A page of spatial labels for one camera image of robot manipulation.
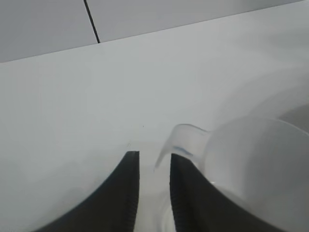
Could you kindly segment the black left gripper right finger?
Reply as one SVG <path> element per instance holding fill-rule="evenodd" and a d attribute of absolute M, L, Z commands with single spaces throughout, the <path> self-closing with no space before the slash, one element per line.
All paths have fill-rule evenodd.
<path fill-rule="evenodd" d="M 188 159 L 171 155 L 170 199 L 178 232 L 271 232 L 214 187 Z"/>

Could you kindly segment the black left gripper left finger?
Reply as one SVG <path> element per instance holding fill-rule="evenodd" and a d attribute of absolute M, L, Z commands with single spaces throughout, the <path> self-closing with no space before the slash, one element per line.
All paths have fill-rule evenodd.
<path fill-rule="evenodd" d="M 108 178 L 83 202 L 41 232 L 132 232 L 140 191 L 140 153 L 128 151 Z"/>

